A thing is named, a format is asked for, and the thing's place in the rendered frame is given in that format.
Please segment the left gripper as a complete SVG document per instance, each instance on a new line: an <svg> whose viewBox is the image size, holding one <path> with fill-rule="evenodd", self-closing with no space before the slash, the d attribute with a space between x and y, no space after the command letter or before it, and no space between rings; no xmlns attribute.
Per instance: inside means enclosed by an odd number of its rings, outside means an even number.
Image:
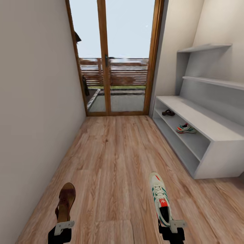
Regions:
<svg viewBox="0 0 244 244"><path fill-rule="evenodd" d="M71 228L63 229L63 232L60 235L54 236L55 228L56 227L54 227L48 234L48 244L52 244L52 243L64 244L71 241L71 237L72 237Z"/></svg>

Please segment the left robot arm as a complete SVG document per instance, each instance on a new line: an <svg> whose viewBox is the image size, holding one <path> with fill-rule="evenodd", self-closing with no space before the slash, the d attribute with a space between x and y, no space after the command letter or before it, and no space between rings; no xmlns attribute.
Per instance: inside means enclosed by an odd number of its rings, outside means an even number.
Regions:
<svg viewBox="0 0 244 244"><path fill-rule="evenodd" d="M75 225L75 221L67 221L57 223L48 234L48 244L64 244L71 241L71 227Z"/></svg>

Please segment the sandal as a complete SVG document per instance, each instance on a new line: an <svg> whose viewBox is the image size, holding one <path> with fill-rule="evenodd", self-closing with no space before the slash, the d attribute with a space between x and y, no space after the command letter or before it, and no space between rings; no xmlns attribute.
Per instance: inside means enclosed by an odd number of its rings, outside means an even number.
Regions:
<svg viewBox="0 0 244 244"><path fill-rule="evenodd" d="M165 116L165 115L174 116L175 113L169 110L169 111L162 112L162 115L163 116Z"/></svg>
<svg viewBox="0 0 244 244"><path fill-rule="evenodd" d="M76 190L72 183L66 183L60 191L59 203L55 209L57 223L70 221L70 210L76 198Z"/></svg>

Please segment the gym shoe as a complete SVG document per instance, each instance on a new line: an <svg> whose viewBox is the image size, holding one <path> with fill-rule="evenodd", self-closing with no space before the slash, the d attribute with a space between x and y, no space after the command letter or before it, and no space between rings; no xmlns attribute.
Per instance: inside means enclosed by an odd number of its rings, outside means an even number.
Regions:
<svg viewBox="0 0 244 244"><path fill-rule="evenodd" d="M197 130L191 126L189 126L188 124L184 124L184 125L179 125L177 127L177 132L178 133L185 133L185 132L188 132L188 133L196 133Z"/></svg>
<svg viewBox="0 0 244 244"><path fill-rule="evenodd" d="M154 197L157 218L165 227L170 227L169 221L172 220L172 215L165 184L156 172L151 172L149 183Z"/></svg>

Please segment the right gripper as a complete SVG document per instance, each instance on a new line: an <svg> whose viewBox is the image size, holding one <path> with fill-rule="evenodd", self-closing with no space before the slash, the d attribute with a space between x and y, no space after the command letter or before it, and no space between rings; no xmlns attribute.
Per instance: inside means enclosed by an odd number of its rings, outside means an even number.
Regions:
<svg viewBox="0 0 244 244"><path fill-rule="evenodd" d="M162 234L164 240L169 240L170 244L174 244L176 241L180 241L184 244L185 236L184 230L181 227L177 228L177 233L172 233L170 227L162 227L160 221L158 220L159 233Z"/></svg>

